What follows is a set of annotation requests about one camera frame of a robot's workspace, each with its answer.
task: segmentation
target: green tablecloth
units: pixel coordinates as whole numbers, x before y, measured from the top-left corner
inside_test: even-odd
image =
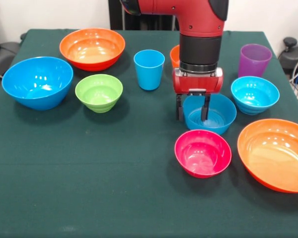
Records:
[[[30,30],[13,63],[61,57],[59,43],[71,30]],[[265,73],[280,90],[279,102],[258,116],[238,112],[223,135],[233,151],[221,175],[196,179],[177,163],[173,146],[187,129],[175,120],[169,52],[177,32],[120,32],[126,49],[104,73],[124,92],[99,115],[75,97],[77,82],[91,73],[74,69],[74,81],[58,107],[37,112],[0,89],[0,237],[298,237],[298,194],[282,194],[256,182],[236,149],[240,131],[263,118],[298,123],[298,102],[274,56]],[[222,93],[237,77],[239,49],[269,46],[260,32],[225,32],[219,66]],[[161,86],[136,83],[133,55],[156,49],[166,56]]]

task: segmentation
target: bowl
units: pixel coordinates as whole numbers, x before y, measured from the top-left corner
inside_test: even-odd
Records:
[[[266,79],[245,76],[231,85],[235,103],[242,113],[256,115],[272,107],[279,100],[277,87]]]
[[[236,118],[237,111],[234,103],[222,94],[212,94],[208,119],[201,121],[204,101],[204,96],[189,96],[184,100],[183,114],[188,129],[204,129],[219,135],[223,134]]]
[[[122,93],[123,84],[118,78],[107,74],[86,77],[75,88],[77,98],[96,113],[111,110]]]
[[[237,149],[258,182],[275,191],[298,193],[298,124],[281,119],[255,121],[240,133]]]
[[[23,60],[4,74],[4,91],[20,104],[39,111],[56,107],[68,93],[73,69],[55,57]]]
[[[180,66],[180,45],[172,48],[170,51],[170,58],[173,68],[178,68]]]
[[[115,31],[87,28],[65,36],[60,43],[61,54],[77,68],[102,71],[112,66],[125,48],[124,38]]]
[[[183,133],[175,142],[174,153],[183,169],[200,179],[220,174],[232,159],[229,144],[208,130]]]

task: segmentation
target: light blue bowl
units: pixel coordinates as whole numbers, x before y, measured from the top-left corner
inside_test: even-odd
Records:
[[[242,113],[256,115],[272,107],[279,100],[277,87],[266,79],[246,76],[231,85],[235,103]]]
[[[183,113],[187,127],[190,130],[204,129],[223,134],[236,118],[234,103],[222,94],[212,94],[208,119],[201,121],[204,100],[204,96],[189,96],[184,100]]]
[[[43,111],[56,107],[68,93],[72,67],[55,57],[37,57],[12,66],[3,76],[4,91],[20,104]]]

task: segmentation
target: pink bowl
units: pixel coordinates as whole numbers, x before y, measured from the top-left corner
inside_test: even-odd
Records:
[[[200,179],[223,172],[232,159],[229,144],[208,130],[183,133],[175,142],[174,153],[184,170]]]

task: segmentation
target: green bowl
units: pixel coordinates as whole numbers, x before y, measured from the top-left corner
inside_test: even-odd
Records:
[[[107,74],[86,77],[75,88],[77,98],[96,113],[111,110],[122,93],[123,84],[118,78]]]

